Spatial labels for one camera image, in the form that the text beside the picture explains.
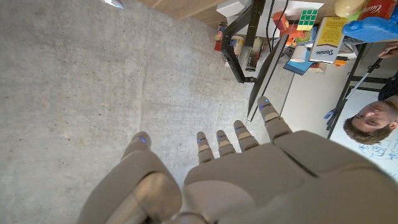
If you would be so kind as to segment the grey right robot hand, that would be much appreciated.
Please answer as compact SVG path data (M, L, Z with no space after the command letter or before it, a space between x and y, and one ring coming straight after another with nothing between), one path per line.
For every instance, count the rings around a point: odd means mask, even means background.
M121 0L102 0L102 1L113 7L124 9L124 4L121 2Z

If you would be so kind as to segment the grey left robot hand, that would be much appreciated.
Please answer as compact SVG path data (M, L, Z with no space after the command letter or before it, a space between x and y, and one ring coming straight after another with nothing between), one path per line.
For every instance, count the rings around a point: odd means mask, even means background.
M179 186L141 131L94 188L79 223L396 223L397 182L347 147L293 132L262 96L270 142L241 121L236 152L223 131L215 157L197 134L199 164Z

